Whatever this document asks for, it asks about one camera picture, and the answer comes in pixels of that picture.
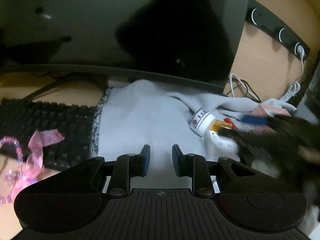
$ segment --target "pink ribbon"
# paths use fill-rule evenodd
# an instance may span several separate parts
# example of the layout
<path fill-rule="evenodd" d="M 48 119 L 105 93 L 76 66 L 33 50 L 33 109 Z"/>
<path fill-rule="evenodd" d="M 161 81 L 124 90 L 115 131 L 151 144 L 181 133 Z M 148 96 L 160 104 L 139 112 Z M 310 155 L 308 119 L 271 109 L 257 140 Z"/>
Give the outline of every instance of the pink ribbon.
<path fill-rule="evenodd" d="M 5 179 L 9 181 L 12 190 L 7 197 L 0 196 L 0 203 L 12 203 L 18 193 L 25 187 L 37 182 L 36 177 L 44 170 L 43 147 L 59 143 L 64 137 L 57 129 L 48 131 L 35 131 L 31 137 L 28 147 L 31 154 L 27 158 L 27 163 L 22 164 L 21 147 L 16 138 L 4 137 L 0 140 L 0 148 L 4 143 L 14 144 L 17 151 L 19 170 L 9 171 Z"/>

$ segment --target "wooden desk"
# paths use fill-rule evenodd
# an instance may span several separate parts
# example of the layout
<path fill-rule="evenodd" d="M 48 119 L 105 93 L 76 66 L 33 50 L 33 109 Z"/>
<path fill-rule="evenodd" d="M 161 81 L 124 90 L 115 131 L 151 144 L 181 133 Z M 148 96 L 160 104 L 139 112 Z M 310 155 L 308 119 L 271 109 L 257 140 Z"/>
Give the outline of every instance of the wooden desk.
<path fill-rule="evenodd" d="M 44 87 L 54 80 L 48 76 L 37 78 L 30 73 L 9 73 L 0 76 L 0 99 L 2 98 L 23 98 L 28 94 Z M 37 98 L 41 101 L 65 103 L 66 105 L 87 105 L 96 106 L 102 96 L 102 91 L 91 83 L 85 81 L 70 82 L 62 85 L 43 96 Z M 6 157 L 0 155 L 0 170 L 2 170 Z M 3 175 L 10 168 L 14 169 L 17 162 L 9 159 L 4 171 L 0 174 L 0 195 L 8 193 Z M 47 178 L 55 171 L 45 170 L 40 179 Z M 9 240 L 21 230 L 19 221 L 14 213 L 13 204 L 0 205 L 0 239 Z"/>

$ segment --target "black computer monitor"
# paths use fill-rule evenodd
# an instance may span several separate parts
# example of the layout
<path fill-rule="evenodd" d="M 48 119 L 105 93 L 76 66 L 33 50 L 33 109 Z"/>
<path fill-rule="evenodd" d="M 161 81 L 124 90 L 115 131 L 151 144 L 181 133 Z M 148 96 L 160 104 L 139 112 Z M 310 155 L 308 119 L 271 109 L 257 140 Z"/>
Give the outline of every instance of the black computer monitor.
<path fill-rule="evenodd" d="M 248 0 L 8 0 L 2 9 L 8 14 L 0 22 L 0 71 L 105 73 L 220 93 L 234 61 L 247 4 Z"/>

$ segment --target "white cloth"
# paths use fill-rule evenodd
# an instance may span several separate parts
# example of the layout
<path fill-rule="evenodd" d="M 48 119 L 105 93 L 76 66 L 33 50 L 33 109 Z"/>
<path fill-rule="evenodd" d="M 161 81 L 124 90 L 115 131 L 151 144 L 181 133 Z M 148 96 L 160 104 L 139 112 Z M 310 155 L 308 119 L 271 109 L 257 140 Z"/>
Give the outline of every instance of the white cloth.
<path fill-rule="evenodd" d="M 295 108 L 273 100 L 273 104 Z M 138 154 L 144 144 L 151 147 L 148 175 L 132 178 L 136 188 L 190 188 L 191 179 L 178 178 L 172 164 L 172 145 L 184 154 L 205 156 L 204 139 L 188 126 L 193 113 L 204 108 L 223 120 L 241 118 L 258 103 L 248 98 L 229 98 L 198 89 L 139 80 L 111 92 L 103 106 L 100 121 L 98 155 L 106 161 L 129 153 Z"/>

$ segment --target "keyboard key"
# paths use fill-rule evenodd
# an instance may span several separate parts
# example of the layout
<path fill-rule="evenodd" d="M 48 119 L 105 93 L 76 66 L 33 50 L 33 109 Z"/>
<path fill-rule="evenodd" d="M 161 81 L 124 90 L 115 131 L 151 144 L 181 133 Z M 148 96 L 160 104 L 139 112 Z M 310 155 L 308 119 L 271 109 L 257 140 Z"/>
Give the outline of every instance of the keyboard key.
<path fill-rule="evenodd" d="M 74 142 L 76 140 L 76 135 L 74 133 L 68 133 L 65 136 L 65 140 L 70 143 Z"/>
<path fill-rule="evenodd" d="M 7 117 L 7 121 L 9 121 L 9 122 L 13 122 L 13 121 L 15 121 L 17 119 L 17 117 L 14 115 L 14 114 L 12 114 L 12 115 L 9 115 L 8 117 Z"/>
<path fill-rule="evenodd" d="M 58 124 L 57 122 L 52 122 L 49 124 L 49 130 L 52 130 L 52 129 L 56 129 L 58 127 Z"/>
<path fill-rule="evenodd" d="M 33 118 L 29 118 L 28 121 L 26 122 L 27 126 L 30 126 L 33 123 Z"/>
<path fill-rule="evenodd" d="M 85 117 L 84 120 L 85 120 L 86 123 L 93 124 L 94 116 L 87 116 L 87 117 Z"/>
<path fill-rule="evenodd" d="M 26 135 L 25 134 L 21 134 L 19 137 L 18 137 L 18 140 L 21 144 L 25 143 L 25 137 Z"/>
<path fill-rule="evenodd" d="M 40 125 L 40 131 L 45 131 L 45 130 L 47 130 L 48 123 L 49 123 L 49 122 L 48 122 L 47 120 L 43 121 L 43 122 L 41 123 L 41 125 Z"/>
<path fill-rule="evenodd" d="M 30 141 L 30 139 L 31 139 L 31 137 L 32 137 L 32 135 L 27 135 L 25 138 L 26 138 L 26 144 L 28 144 L 29 143 L 29 141 Z"/>
<path fill-rule="evenodd" d="M 65 130 L 66 130 L 66 123 L 65 123 L 65 122 L 61 123 L 61 124 L 58 126 L 58 130 L 59 130 L 59 132 L 65 132 Z"/>
<path fill-rule="evenodd" d="M 58 104 L 57 106 L 57 111 L 61 112 L 66 108 L 66 104 Z"/>
<path fill-rule="evenodd" d="M 37 129 L 37 128 L 40 127 L 40 123 L 41 123 L 41 120 L 40 119 L 36 119 L 32 126 Z"/>
<path fill-rule="evenodd" d="M 80 125 L 78 126 L 77 132 L 78 132 L 78 133 L 86 133 L 87 130 L 88 130 L 87 124 L 86 124 L 86 123 L 82 123 L 82 124 L 80 124 Z"/>
<path fill-rule="evenodd" d="M 66 120 L 67 120 L 68 122 L 72 122 L 73 119 L 74 119 L 74 116 L 73 116 L 72 114 L 67 114 Z"/>
<path fill-rule="evenodd" d="M 31 106 L 32 106 L 32 101 L 31 100 L 25 100 L 24 102 L 23 102 L 23 106 L 25 107 L 25 108 L 30 108 Z"/>
<path fill-rule="evenodd" d="M 83 115 L 78 115 L 75 121 L 76 122 L 80 122 L 80 123 L 84 122 L 85 121 L 84 116 Z"/>
<path fill-rule="evenodd" d="M 49 150 L 53 150 L 53 151 L 57 150 L 58 149 L 58 143 L 55 143 L 55 144 L 52 144 L 52 145 L 48 146 L 48 149 Z"/>
<path fill-rule="evenodd" d="M 48 101 L 44 101 L 43 102 L 43 108 L 44 109 L 48 109 L 49 108 L 50 103 Z"/>
<path fill-rule="evenodd" d="M 88 112 L 88 110 L 89 110 L 89 107 L 87 107 L 87 106 L 80 106 L 80 108 L 79 108 L 79 113 L 81 113 L 81 114 L 86 114 L 86 113 Z"/>
<path fill-rule="evenodd" d="M 56 110 L 58 107 L 57 103 L 51 103 L 49 106 L 48 106 L 48 110 L 49 111 L 54 111 Z"/>
<path fill-rule="evenodd" d="M 41 106 L 42 106 L 42 102 L 38 101 L 33 105 L 33 109 L 34 110 L 41 109 Z"/>
<path fill-rule="evenodd" d="M 21 115 L 18 115 L 17 118 L 16 118 L 16 121 L 19 122 L 19 123 L 24 123 L 26 120 L 28 120 L 28 117 L 26 117 L 26 114 L 21 114 Z"/>
<path fill-rule="evenodd" d="M 88 154 L 89 153 L 89 144 L 87 144 L 87 143 L 73 144 L 72 147 L 70 148 L 70 153 Z"/>
<path fill-rule="evenodd" d="M 58 121 L 62 121 L 64 119 L 64 113 L 59 113 L 57 116 Z"/>
<path fill-rule="evenodd" d="M 56 150 L 50 149 L 49 151 L 46 152 L 45 154 L 45 159 L 47 161 L 55 161 L 56 160 Z"/>
<path fill-rule="evenodd" d="M 72 124 L 69 126 L 68 131 L 69 131 L 70 133 L 73 133 L 73 132 L 76 130 L 76 128 L 77 128 L 77 126 L 76 126 L 74 123 L 72 123 Z"/>
<path fill-rule="evenodd" d="M 49 169 L 57 170 L 58 163 L 56 161 L 47 161 L 44 159 L 44 166 Z"/>
<path fill-rule="evenodd" d="M 66 140 L 63 140 L 62 142 L 58 143 L 58 152 L 59 154 L 63 154 L 65 152 L 68 152 L 69 148 L 69 142 Z"/>
<path fill-rule="evenodd" d="M 82 155 L 74 155 L 71 158 L 71 167 L 81 164 L 82 162 L 84 162 L 84 157 Z"/>
<path fill-rule="evenodd" d="M 57 170 L 64 171 L 71 168 L 71 165 L 68 161 L 58 160 L 57 162 Z"/>
<path fill-rule="evenodd" d="M 33 110 L 28 110 L 28 112 L 26 113 L 26 117 L 31 117 L 33 116 Z"/>
<path fill-rule="evenodd" d="M 91 140 L 91 136 L 90 135 L 82 135 L 82 134 L 79 134 L 77 136 L 77 141 L 79 143 L 85 143 L 85 144 L 88 144 L 90 143 L 90 140 Z"/>
<path fill-rule="evenodd" d="M 41 114 L 40 110 L 36 110 L 33 114 L 34 117 L 39 117 Z"/>
<path fill-rule="evenodd" d="M 56 117 L 56 113 L 55 112 L 50 112 L 48 115 L 48 119 L 49 120 L 53 120 Z"/>
<path fill-rule="evenodd" d="M 20 114 L 24 116 L 27 112 L 28 112 L 27 108 L 22 108 L 20 111 Z"/>
<path fill-rule="evenodd" d="M 57 155 L 57 166 L 58 166 L 58 169 L 67 169 L 67 168 L 70 168 L 70 163 L 69 163 L 69 155 L 67 154 L 66 151 L 64 152 L 60 152 L 58 155 Z"/>
<path fill-rule="evenodd" d="M 31 134 L 32 132 L 33 132 L 33 128 L 30 127 L 30 126 L 28 126 L 28 128 L 25 129 L 25 135 L 26 135 L 26 136 L 29 135 L 29 134 Z"/>
<path fill-rule="evenodd" d="M 95 106 L 90 106 L 90 113 L 94 114 L 96 112 L 96 107 Z"/>
<path fill-rule="evenodd" d="M 47 117 L 48 111 L 43 111 L 41 113 L 41 118 L 45 119 Z"/>
<path fill-rule="evenodd" d="M 12 105 L 16 105 L 16 104 L 18 104 L 20 101 L 17 99 L 17 98 L 12 98 L 11 99 L 11 104 Z"/>
<path fill-rule="evenodd" d="M 78 105 L 74 105 L 73 104 L 70 109 L 71 109 L 71 111 L 74 112 L 74 111 L 76 111 L 78 109 Z"/>

